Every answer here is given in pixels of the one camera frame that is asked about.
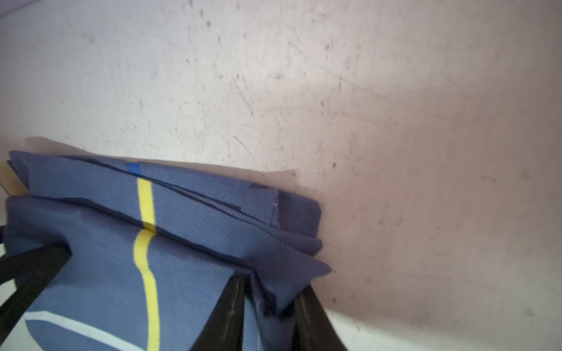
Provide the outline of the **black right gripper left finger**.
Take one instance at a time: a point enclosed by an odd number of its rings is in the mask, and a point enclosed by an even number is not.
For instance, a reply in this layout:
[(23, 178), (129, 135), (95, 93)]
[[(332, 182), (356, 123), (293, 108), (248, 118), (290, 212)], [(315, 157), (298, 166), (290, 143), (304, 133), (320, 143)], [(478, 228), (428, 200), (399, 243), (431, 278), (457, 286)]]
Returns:
[(245, 277), (232, 276), (225, 285), (191, 351), (241, 351), (244, 330)]

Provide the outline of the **blue pillowcase with yellow stripe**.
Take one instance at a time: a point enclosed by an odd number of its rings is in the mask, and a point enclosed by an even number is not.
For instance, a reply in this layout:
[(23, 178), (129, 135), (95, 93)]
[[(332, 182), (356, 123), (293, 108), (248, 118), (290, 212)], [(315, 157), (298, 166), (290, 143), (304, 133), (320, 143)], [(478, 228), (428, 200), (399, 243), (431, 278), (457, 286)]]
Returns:
[(291, 304), (331, 269), (319, 204), (275, 188), (146, 162), (11, 152), (25, 196), (4, 245), (72, 253), (23, 319), (43, 350), (188, 350), (228, 280), (247, 280), (245, 350), (291, 350)]

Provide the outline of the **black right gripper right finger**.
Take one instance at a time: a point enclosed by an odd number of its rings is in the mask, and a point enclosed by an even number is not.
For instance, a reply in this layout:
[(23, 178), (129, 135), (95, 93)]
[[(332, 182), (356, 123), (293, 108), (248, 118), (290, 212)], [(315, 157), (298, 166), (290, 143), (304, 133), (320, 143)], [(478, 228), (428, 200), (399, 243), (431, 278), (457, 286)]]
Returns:
[(310, 285), (294, 299), (292, 312), (296, 321), (294, 350), (347, 350)]

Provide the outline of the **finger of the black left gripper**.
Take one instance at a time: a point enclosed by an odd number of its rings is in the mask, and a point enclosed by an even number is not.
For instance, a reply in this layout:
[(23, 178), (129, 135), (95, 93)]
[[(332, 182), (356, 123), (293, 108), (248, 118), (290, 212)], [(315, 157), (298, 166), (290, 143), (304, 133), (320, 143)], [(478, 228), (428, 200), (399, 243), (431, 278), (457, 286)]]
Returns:
[(1, 341), (7, 337), (72, 257), (68, 240), (50, 232), (41, 232), (39, 247), (18, 254), (1, 256), (1, 283), (16, 282), (16, 289), (1, 304)]

